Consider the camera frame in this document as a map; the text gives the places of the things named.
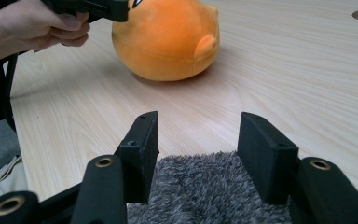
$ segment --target light wood surface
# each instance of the light wood surface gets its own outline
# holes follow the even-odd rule
[[[212,66],[179,82],[132,74],[111,21],[81,48],[20,56],[12,106],[28,184],[40,200],[82,180],[135,118],[158,111],[160,158],[234,151],[241,112],[268,119],[300,147],[338,165],[358,188],[358,1],[221,0]]]

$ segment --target plush toy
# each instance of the plush toy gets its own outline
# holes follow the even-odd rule
[[[175,81],[193,77],[215,59],[217,9],[198,0],[130,0],[129,20],[114,22],[120,60],[136,75]]]

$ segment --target gray fur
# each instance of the gray fur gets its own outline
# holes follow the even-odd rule
[[[291,223],[287,206],[262,203],[235,152],[158,162],[149,204],[129,204],[129,223]]]

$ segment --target metal screw hole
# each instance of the metal screw hole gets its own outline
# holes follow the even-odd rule
[[[315,168],[317,168],[317,169],[319,169],[319,170],[325,170],[325,171],[327,171],[327,170],[330,170],[330,169],[331,169],[330,164],[328,164],[328,163],[325,162],[325,161],[313,160],[313,161],[310,162],[310,164],[311,164],[313,167],[315,167]]]
[[[14,196],[0,203],[0,217],[19,209],[25,203],[23,196]]]
[[[104,168],[106,166],[110,166],[113,163],[113,160],[110,158],[102,158],[95,162],[95,165],[100,168]]]

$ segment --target black plastic bracket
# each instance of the black plastic bracket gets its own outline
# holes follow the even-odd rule
[[[154,111],[134,121],[115,155],[89,161],[80,184],[42,203],[30,191],[1,196],[0,223],[127,223],[126,203],[148,201],[158,154]]]
[[[260,198],[286,204],[294,223],[358,223],[358,191],[332,162],[297,157],[298,147],[266,119],[241,114],[238,156]]]

